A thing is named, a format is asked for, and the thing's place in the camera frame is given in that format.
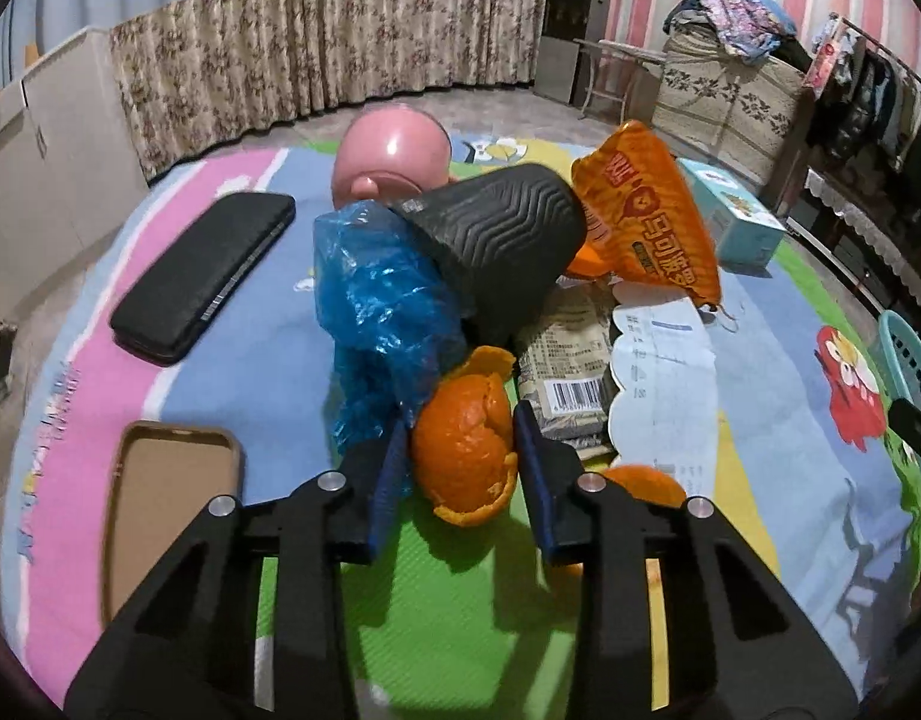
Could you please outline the blue and floral curtain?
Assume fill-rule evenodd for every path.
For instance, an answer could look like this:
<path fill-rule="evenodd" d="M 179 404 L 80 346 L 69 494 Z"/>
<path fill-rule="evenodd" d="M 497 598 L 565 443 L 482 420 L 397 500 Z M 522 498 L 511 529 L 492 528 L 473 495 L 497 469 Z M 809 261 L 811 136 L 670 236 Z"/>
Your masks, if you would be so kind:
<path fill-rule="evenodd" d="M 141 169 L 346 103 L 527 83 L 543 0 L 8 0 L 0 88 L 28 47 L 105 29 Z"/>

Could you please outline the grey barcode snack wrapper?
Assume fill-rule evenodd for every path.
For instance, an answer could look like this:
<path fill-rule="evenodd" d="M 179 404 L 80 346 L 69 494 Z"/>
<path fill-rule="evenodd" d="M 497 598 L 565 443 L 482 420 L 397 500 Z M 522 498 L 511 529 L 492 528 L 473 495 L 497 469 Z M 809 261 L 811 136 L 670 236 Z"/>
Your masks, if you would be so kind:
<path fill-rule="evenodd" d="M 601 281 L 556 286 L 517 340 L 519 397 L 530 403 L 543 436 L 568 444 L 584 461 L 615 454 L 607 436 L 618 394 L 608 370 L 614 305 Z"/>

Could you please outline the black ribbed paper cup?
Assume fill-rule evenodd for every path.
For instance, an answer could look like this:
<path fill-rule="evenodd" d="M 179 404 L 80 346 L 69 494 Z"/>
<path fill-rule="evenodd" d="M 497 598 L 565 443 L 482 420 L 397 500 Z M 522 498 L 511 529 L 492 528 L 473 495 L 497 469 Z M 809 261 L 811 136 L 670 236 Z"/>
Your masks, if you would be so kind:
<path fill-rule="evenodd" d="M 540 316 L 587 234 L 581 200 L 541 164 L 485 172 L 392 210 L 457 294 L 473 346 L 511 343 Z"/>

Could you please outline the cabinet with patterned cover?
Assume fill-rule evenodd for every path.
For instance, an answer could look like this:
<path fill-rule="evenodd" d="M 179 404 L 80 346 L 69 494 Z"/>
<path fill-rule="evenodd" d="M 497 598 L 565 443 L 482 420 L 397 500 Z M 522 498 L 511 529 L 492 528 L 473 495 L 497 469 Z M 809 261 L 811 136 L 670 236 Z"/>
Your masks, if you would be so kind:
<path fill-rule="evenodd" d="M 773 55 L 746 65 L 709 26 L 674 26 L 664 52 L 654 130 L 755 188 L 768 185 L 812 110 L 802 71 Z"/>

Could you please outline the orange snack bag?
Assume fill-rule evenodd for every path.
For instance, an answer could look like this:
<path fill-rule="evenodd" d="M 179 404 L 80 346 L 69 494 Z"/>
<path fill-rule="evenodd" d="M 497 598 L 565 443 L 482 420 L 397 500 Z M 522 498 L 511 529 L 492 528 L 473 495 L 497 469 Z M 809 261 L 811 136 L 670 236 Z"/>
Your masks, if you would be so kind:
<path fill-rule="evenodd" d="M 721 305 L 711 234 L 677 161 L 646 124 L 625 122 L 574 161 L 571 184 L 589 215 L 587 242 L 611 273 Z"/>

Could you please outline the small folding table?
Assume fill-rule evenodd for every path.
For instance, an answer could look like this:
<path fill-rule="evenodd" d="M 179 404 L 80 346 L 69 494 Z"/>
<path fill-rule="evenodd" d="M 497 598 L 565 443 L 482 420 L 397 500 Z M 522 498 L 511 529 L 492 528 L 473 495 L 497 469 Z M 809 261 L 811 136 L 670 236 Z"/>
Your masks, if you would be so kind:
<path fill-rule="evenodd" d="M 589 76 L 579 110 L 582 119 L 592 115 L 595 99 L 616 107 L 618 121 L 623 122 L 631 110 L 639 82 L 654 71 L 664 73 L 667 54 L 610 39 L 574 41 L 579 52 L 589 60 Z"/>

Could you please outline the teal cardboard box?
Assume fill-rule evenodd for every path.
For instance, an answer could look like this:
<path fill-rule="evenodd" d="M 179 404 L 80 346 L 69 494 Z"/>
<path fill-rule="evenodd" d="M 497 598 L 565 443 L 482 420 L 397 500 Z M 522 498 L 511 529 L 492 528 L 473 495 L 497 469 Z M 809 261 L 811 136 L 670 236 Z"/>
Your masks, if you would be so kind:
<path fill-rule="evenodd" d="M 685 158 L 678 158 L 677 166 L 703 216 L 717 260 L 745 270 L 766 268 L 785 238 L 784 224 L 730 172 Z"/>

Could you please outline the low shelf with lace cover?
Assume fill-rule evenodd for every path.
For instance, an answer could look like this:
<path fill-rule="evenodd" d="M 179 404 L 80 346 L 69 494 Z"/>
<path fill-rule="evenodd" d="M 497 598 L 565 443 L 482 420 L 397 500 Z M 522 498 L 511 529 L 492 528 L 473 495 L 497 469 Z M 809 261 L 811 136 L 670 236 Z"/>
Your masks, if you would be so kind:
<path fill-rule="evenodd" d="M 904 307 L 921 317 L 919 271 L 833 179 L 809 167 L 787 221 L 799 238 L 833 262 L 872 309 Z"/>

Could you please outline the white paper booklet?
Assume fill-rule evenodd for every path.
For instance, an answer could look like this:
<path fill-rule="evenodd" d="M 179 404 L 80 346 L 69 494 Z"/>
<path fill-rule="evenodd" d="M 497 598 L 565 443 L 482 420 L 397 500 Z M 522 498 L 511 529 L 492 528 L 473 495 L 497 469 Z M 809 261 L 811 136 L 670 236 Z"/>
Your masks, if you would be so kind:
<path fill-rule="evenodd" d="M 716 355 L 700 312 L 678 288 L 611 288 L 610 375 L 618 394 L 607 434 L 621 465 L 667 473 L 690 496 L 716 486 Z"/>

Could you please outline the clothes rack with garments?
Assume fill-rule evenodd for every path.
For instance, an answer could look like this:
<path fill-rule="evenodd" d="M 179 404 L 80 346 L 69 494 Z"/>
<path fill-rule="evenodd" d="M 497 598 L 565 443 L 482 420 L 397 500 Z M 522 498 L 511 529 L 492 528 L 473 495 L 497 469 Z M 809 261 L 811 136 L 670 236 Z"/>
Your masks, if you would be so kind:
<path fill-rule="evenodd" d="M 921 78 L 846 16 L 813 39 L 807 143 L 821 167 L 890 229 L 921 245 Z"/>

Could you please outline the brown phone case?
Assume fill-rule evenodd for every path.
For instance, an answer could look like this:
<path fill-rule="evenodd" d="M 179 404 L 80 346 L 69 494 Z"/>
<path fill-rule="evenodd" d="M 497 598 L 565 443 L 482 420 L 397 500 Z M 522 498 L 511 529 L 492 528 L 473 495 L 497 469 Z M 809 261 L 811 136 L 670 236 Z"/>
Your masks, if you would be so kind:
<path fill-rule="evenodd" d="M 241 488 L 242 447 L 226 429 L 154 421 L 125 427 L 102 539 L 102 626 L 210 499 L 237 497 Z"/>

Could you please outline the white side cabinet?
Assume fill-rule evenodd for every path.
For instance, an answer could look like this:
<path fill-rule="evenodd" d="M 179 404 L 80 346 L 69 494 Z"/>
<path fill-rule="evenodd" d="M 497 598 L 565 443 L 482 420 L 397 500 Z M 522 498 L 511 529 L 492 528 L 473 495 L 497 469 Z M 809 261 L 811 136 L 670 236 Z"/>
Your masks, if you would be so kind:
<path fill-rule="evenodd" d="M 0 322 L 147 193 L 109 35 L 81 29 L 0 91 Z"/>

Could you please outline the blue plastic bag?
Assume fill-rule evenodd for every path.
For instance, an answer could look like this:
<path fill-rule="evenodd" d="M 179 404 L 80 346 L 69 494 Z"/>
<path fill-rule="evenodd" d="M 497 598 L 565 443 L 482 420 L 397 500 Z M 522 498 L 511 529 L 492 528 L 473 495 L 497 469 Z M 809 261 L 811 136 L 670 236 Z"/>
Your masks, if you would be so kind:
<path fill-rule="evenodd" d="M 440 378 L 467 356 L 460 304 L 412 227 L 387 206 L 355 202 L 314 221 L 320 327 L 333 340 L 338 450 L 415 426 Z"/>

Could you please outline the colourful cartoon table cloth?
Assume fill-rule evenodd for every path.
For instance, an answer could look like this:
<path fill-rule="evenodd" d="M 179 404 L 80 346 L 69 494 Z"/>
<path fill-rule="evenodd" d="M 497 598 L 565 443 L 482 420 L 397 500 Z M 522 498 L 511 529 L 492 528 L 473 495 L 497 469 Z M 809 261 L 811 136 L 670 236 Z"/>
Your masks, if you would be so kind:
<path fill-rule="evenodd" d="M 107 496 L 125 427 L 221 427 L 244 452 L 242 495 L 277 499 L 332 461 L 333 344 L 314 310 L 312 223 L 330 206 L 318 149 L 177 167 L 89 273 L 14 444 L 0 543 L 1 619 L 39 688 L 62 699 L 101 632 Z M 113 341 L 110 314 L 206 207 L 288 193 L 294 223 L 172 367 Z M 859 691 L 892 660 L 921 567 L 921 476 L 885 429 L 883 379 L 815 270 L 782 244 L 761 273 L 724 271 L 716 351 L 716 498 L 792 593 Z M 558 718 L 577 580 L 547 571 L 513 502 L 460 530 L 421 497 L 376 564 L 343 577 L 361 710 L 377 718 Z"/>

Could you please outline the grey water dispenser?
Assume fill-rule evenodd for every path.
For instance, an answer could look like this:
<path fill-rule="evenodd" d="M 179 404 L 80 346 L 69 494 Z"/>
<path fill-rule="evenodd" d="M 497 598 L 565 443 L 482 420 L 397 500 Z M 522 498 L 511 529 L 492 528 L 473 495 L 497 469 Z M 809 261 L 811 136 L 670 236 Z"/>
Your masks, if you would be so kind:
<path fill-rule="evenodd" d="M 533 91 L 563 104 L 579 104 L 582 80 L 590 75 L 587 43 L 607 31 L 610 0 L 545 0 L 536 53 Z"/>

